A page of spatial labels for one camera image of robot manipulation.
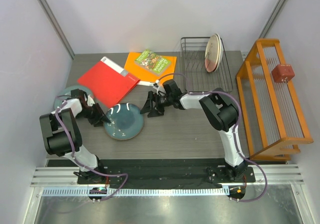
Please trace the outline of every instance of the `green book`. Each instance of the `green book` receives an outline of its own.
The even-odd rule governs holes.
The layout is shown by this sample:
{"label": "green book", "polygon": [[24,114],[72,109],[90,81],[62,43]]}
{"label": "green book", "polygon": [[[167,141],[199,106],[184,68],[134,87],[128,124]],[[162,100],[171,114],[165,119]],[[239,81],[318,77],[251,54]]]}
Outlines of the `green book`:
{"label": "green book", "polygon": [[171,61],[146,49],[134,61],[140,67],[160,76],[171,64]]}

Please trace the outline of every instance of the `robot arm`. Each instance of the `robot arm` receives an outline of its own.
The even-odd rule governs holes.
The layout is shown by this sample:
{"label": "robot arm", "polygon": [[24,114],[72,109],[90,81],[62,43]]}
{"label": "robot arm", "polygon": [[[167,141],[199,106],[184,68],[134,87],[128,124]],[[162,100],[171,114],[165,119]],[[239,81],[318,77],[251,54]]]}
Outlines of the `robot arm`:
{"label": "robot arm", "polygon": [[[40,116],[40,126],[45,149],[50,155],[56,154],[59,157],[65,157],[77,164],[72,157],[70,141],[59,121],[56,119],[55,113],[56,111]],[[86,117],[95,127],[102,126],[103,122],[110,122],[103,113],[100,105],[95,103],[94,100],[90,96],[87,96],[82,90],[75,89],[71,91],[71,97],[66,100],[58,115],[70,133],[75,149],[74,157],[77,161],[86,167],[100,173],[105,173],[99,158],[91,154],[83,146],[82,137],[75,119],[75,117],[80,116]],[[104,181],[105,177],[99,176],[82,166],[79,167],[80,172],[74,173],[75,175],[96,183]]]}
{"label": "robot arm", "polygon": [[[163,86],[165,93],[160,92],[160,94],[157,94],[152,91],[148,93],[147,101],[141,113],[149,112],[148,117],[162,116],[165,112],[164,108],[171,105],[180,110],[203,109],[210,124],[218,131],[221,137],[228,176],[232,181],[242,178],[247,164],[237,151],[238,148],[243,155],[238,136],[238,127],[233,132],[239,111],[232,100],[225,95],[216,93],[203,95],[182,93],[173,80],[166,81]],[[222,89],[216,89],[215,91],[223,92]]]}

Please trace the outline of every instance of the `red paper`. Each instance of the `red paper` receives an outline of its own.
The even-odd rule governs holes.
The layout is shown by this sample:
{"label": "red paper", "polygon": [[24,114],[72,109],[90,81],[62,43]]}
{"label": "red paper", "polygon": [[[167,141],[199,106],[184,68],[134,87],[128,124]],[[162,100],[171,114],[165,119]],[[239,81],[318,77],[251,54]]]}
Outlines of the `red paper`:
{"label": "red paper", "polygon": [[137,77],[106,57],[78,79],[108,108],[118,104],[138,82]]}

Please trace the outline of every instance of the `orange folder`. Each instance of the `orange folder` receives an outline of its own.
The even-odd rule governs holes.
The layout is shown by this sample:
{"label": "orange folder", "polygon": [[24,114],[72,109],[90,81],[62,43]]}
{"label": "orange folder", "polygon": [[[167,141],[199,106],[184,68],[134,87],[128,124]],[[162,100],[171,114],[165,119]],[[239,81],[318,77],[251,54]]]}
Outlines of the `orange folder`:
{"label": "orange folder", "polygon": [[[164,56],[164,58],[168,59],[171,61],[171,65],[164,71],[164,73],[161,76],[157,76],[146,69],[140,67],[139,65],[135,64],[135,59],[138,58],[140,53],[129,53],[128,58],[126,59],[126,64],[124,66],[124,69],[128,71],[129,73],[133,74],[136,76],[138,79],[141,81],[147,81],[147,82],[155,82],[157,79],[161,78],[162,76],[173,73],[175,68],[176,68],[176,62],[177,62],[177,57],[172,57],[172,56]],[[163,82],[173,79],[173,75],[169,75],[168,77],[163,78],[160,83],[162,84]]]}

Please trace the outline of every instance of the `book cover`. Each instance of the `book cover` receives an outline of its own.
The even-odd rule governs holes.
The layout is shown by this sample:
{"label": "book cover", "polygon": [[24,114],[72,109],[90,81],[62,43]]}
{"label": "book cover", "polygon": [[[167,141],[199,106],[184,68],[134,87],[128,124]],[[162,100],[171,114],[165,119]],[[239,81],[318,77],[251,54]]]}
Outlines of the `book cover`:
{"label": "book cover", "polygon": [[[134,53],[131,52],[128,55],[128,58],[126,59],[126,64],[124,66],[125,70],[127,70],[128,72],[132,73],[134,76],[136,76],[138,79],[140,79],[141,81],[146,81],[146,82],[152,82],[154,83],[157,79],[159,79],[160,77],[166,75],[166,74],[170,74],[170,73],[174,73],[175,68],[176,68],[176,62],[177,62],[177,57],[174,56],[163,56],[164,58],[168,59],[171,62],[171,65],[163,72],[162,75],[157,76],[151,72],[149,72],[148,69],[143,68],[140,65],[137,65],[135,63],[135,60],[141,55],[141,53]],[[169,75],[165,78],[163,78],[160,81],[160,84],[163,84],[165,81],[169,80],[169,79],[173,79],[174,76],[173,75]]]}
{"label": "book cover", "polygon": [[170,60],[157,55],[148,49],[141,53],[135,60],[135,63],[157,76],[162,75],[171,64]]}
{"label": "book cover", "polygon": [[107,57],[78,79],[108,108],[118,104],[139,82],[139,79]]}

